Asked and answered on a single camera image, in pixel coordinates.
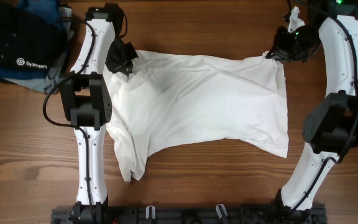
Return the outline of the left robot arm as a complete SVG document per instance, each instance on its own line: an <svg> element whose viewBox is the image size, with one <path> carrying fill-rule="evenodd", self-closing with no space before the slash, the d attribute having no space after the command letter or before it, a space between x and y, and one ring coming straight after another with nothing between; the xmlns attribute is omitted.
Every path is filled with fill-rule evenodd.
<svg viewBox="0 0 358 224"><path fill-rule="evenodd" d="M133 45L122 40L127 17L118 4L90 7L83 22L86 35L80 54L59 88L77 141L80 181L74 206L54 210L52 223L110 223L103 148L113 108L103 72L128 75L138 57Z"/></svg>

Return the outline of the white polo shirt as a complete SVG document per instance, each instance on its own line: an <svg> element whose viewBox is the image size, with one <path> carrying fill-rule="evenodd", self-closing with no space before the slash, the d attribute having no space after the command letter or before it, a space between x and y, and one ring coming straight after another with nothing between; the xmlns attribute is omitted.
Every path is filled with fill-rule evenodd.
<svg viewBox="0 0 358 224"><path fill-rule="evenodd" d="M112 103L106 131L124 181L169 147L238 139L278 157L289 147L284 66L264 55L230 60L138 51L126 75L104 69Z"/></svg>

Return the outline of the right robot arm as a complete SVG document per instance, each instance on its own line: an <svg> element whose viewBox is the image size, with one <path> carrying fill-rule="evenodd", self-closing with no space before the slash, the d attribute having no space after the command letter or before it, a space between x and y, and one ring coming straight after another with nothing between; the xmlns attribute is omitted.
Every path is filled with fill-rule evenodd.
<svg viewBox="0 0 358 224"><path fill-rule="evenodd" d="M278 191L272 214L306 220L314 196L333 166L358 146L358 1L305 1L308 18L291 7L279 27L268 59L307 61L324 52L326 93L303 123L305 146L289 181Z"/></svg>

